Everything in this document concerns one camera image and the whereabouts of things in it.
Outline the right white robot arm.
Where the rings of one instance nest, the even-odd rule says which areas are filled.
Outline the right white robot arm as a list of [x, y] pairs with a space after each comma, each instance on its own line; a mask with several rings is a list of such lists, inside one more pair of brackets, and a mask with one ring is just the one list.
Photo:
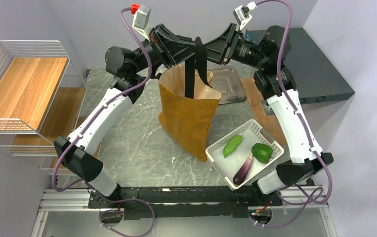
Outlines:
[[[275, 114], [289, 149], [289, 159], [258, 179], [258, 187], [251, 191], [251, 199], [257, 205], [265, 204], [274, 191], [327, 171], [334, 161], [332, 154], [323, 151], [311, 132], [296, 83], [283, 64], [290, 49], [289, 30], [280, 26], [269, 27], [258, 44], [242, 38], [236, 40], [233, 59], [256, 68], [255, 85]], [[265, 139], [262, 130], [257, 121], [249, 120], [206, 149], [208, 161], [230, 189], [239, 189], [269, 166], [252, 156], [255, 143], [272, 148], [270, 163], [282, 155], [281, 146]]]

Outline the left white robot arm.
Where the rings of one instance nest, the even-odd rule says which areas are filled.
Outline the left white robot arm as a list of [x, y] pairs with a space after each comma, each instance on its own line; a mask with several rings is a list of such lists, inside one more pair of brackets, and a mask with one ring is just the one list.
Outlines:
[[106, 71], [114, 76], [101, 102], [89, 117], [66, 138], [58, 136], [54, 147], [58, 155], [55, 170], [64, 166], [91, 189], [101, 194], [101, 201], [115, 207], [122, 198], [121, 186], [105, 172], [102, 161], [93, 154], [113, 126], [143, 93], [145, 84], [160, 65], [192, 63], [201, 54], [200, 38], [173, 34], [163, 24], [147, 32], [147, 39], [137, 41], [139, 47], [130, 50], [111, 46], [105, 53]]

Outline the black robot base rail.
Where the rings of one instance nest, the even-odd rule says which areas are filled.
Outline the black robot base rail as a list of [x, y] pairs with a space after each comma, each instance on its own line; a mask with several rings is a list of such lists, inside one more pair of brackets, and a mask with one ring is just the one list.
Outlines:
[[320, 207], [325, 194], [318, 186], [290, 187], [279, 193], [259, 194], [254, 186], [235, 191], [224, 186], [128, 187], [122, 188], [123, 204], [105, 201], [91, 189], [69, 189], [62, 193], [46, 190], [39, 206], [38, 221], [49, 212], [94, 212], [102, 223], [117, 224], [121, 220], [142, 218], [250, 216], [263, 223], [270, 221], [277, 208], [300, 208], [308, 197], [308, 207]]

